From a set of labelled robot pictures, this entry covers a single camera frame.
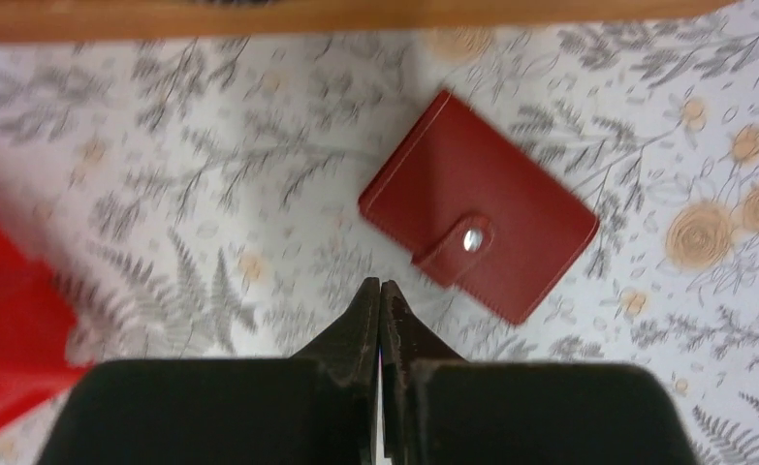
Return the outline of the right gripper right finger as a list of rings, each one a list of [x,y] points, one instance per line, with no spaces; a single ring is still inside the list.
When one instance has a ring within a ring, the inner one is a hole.
[[[623,363],[460,356],[399,286],[380,294],[384,452],[394,464],[693,464],[674,403]]]

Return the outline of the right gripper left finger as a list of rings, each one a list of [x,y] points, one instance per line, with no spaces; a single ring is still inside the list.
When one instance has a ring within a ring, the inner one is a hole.
[[[42,464],[371,464],[380,282],[286,358],[122,359],[71,390]]]

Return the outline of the red leather card holder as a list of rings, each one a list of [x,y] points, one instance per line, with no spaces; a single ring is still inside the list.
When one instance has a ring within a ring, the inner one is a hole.
[[[595,237],[597,216],[441,90],[358,200],[435,284],[523,323]]]

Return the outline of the red plastic bin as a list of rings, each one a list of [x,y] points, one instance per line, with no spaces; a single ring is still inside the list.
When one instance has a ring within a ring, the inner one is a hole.
[[[77,382],[90,368],[66,358],[77,319],[53,271],[0,230],[0,429]]]

